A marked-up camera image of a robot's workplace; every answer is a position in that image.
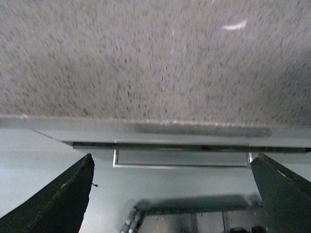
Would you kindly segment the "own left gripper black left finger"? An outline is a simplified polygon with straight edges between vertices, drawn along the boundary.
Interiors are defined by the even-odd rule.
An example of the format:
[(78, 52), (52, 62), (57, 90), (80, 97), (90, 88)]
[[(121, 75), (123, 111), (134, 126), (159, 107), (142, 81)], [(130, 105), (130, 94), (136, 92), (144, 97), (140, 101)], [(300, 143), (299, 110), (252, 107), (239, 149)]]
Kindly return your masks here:
[(91, 154), (0, 219), (2, 233), (77, 233), (93, 183)]

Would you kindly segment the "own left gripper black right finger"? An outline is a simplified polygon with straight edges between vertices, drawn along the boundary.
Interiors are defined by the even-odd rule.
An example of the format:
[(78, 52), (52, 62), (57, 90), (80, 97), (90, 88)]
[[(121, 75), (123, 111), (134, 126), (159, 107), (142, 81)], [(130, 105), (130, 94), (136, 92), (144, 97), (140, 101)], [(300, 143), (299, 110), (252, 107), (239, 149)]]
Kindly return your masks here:
[(274, 228), (280, 233), (309, 233), (311, 183), (264, 153), (250, 166)]

